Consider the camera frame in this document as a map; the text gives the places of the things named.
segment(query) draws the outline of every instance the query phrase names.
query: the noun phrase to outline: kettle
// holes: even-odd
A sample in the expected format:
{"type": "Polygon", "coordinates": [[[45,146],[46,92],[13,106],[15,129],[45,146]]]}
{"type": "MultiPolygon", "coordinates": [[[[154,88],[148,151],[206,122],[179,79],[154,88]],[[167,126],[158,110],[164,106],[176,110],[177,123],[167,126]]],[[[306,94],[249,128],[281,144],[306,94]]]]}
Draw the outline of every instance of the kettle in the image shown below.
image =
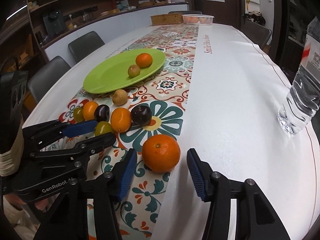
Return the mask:
{"type": "Polygon", "coordinates": [[[84,23],[90,22],[94,19],[93,13],[88,13],[88,12],[85,12],[82,17],[83,17],[84,23]]]}

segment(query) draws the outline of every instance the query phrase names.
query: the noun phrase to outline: box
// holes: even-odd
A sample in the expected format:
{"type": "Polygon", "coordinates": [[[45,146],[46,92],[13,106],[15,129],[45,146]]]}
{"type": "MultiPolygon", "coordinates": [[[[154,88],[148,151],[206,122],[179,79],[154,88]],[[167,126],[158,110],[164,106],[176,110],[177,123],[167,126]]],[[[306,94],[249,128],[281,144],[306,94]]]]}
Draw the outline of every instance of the box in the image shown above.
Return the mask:
{"type": "Polygon", "coordinates": [[[182,14],[160,14],[151,16],[152,26],[167,25],[167,24],[181,24],[183,23],[182,14]]]}

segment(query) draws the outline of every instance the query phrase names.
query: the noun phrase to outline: plastic bottle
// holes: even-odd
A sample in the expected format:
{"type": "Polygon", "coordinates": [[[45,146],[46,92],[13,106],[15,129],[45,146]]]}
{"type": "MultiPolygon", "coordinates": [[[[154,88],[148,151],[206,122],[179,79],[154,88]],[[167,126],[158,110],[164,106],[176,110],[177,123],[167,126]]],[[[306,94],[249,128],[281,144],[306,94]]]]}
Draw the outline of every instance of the plastic bottle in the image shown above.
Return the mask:
{"type": "Polygon", "coordinates": [[[306,43],[298,72],[278,113],[281,127],[297,134],[310,122],[320,106],[320,22],[308,25],[306,43]]]}

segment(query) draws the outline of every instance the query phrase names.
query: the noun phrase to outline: person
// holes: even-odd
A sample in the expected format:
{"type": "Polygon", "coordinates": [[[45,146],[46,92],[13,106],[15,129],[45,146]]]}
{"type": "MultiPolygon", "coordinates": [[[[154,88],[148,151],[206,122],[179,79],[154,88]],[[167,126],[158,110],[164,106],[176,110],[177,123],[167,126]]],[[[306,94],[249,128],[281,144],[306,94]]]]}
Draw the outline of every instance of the person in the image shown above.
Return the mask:
{"type": "MultiPolygon", "coordinates": [[[[39,224],[31,221],[30,215],[22,207],[25,204],[15,194],[5,195],[3,199],[4,215],[22,240],[32,240],[39,224]]],[[[39,210],[44,210],[48,206],[48,199],[35,203],[35,206],[39,210]]]]}

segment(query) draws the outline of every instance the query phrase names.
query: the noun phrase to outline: mandarin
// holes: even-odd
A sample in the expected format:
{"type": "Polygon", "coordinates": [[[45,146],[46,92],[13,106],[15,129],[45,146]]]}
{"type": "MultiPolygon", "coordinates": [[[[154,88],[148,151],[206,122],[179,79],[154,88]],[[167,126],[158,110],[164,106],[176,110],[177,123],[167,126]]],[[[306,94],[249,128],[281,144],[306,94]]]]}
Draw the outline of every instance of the mandarin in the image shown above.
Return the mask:
{"type": "Polygon", "coordinates": [[[156,134],[142,145],[144,163],[155,172],[169,172],[179,162],[180,147],[169,135],[156,134]]]}
{"type": "Polygon", "coordinates": [[[142,53],[136,57],[136,64],[140,68],[149,67],[152,64],[152,57],[148,53],[142,53]]]}

